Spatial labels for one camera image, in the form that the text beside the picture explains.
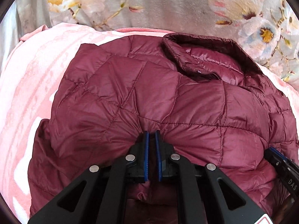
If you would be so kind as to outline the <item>maroon quilted puffer jacket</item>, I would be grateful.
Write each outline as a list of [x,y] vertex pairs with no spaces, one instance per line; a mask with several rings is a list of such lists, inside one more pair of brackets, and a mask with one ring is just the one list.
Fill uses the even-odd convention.
[[110,165],[144,131],[213,163],[269,216],[288,193],[264,159],[298,162],[289,99],[234,41],[171,33],[82,44],[38,126],[28,168],[36,214],[91,165]]

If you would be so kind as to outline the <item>pink fleece blanket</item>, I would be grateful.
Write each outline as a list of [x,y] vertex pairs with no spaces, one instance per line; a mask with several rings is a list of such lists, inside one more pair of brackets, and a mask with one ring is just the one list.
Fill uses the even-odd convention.
[[[50,119],[61,80],[80,46],[100,46],[126,36],[162,38],[167,34],[153,29],[97,32],[62,23],[53,28],[41,26],[20,39],[1,75],[1,194],[21,223],[32,216],[28,168],[36,131],[43,119]],[[282,81],[258,67],[286,96],[287,91],[280,88]],[[298,102],[289,102],[296,120]]]

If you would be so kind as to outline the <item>grey floral bed sheet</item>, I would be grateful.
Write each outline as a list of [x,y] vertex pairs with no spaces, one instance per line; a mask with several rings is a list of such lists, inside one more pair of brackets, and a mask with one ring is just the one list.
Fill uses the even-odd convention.
[[298,17],[286,0],[1,0],[1,6],[1,62],[41,25],[147,27],[233,39],[298,88]]

